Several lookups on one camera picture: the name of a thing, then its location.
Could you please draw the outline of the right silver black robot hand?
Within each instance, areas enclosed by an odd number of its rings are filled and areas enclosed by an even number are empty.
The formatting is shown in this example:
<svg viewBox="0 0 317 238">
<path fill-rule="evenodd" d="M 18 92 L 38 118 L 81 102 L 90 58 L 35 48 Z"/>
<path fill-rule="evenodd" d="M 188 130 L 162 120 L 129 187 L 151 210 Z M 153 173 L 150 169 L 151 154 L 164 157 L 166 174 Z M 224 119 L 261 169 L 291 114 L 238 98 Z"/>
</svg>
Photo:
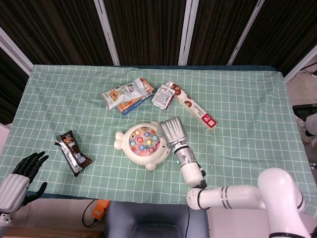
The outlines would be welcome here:
<svg viewBox="0 0 317 238">
<path fill-rule="evenodd" d="M 158 134 L 164 137 L 168 148 L 187 141 L 187 132 L 178 116 L 160 122 Z"/>
</svg>

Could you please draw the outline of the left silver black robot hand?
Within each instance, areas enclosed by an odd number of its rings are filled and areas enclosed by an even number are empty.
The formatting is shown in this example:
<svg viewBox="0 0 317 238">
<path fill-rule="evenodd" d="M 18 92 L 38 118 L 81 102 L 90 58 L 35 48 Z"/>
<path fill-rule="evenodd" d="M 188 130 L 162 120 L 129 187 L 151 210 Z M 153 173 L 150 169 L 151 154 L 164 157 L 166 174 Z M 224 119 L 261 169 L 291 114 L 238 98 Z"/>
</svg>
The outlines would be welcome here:
<svg viewBox="0 0 317 238">
<path fill-rule="evenodd" d="M 12 214 L 20 207 L 40 198 L 48 183 L 44 182 L 40 189 L 32 195 L 27 195 L 29 187 L 42 164 L 48 159 L 45 152 L 33 153 L 23 158 L 9 173 L 0 185 L 0 212 Z"/>
</svg>

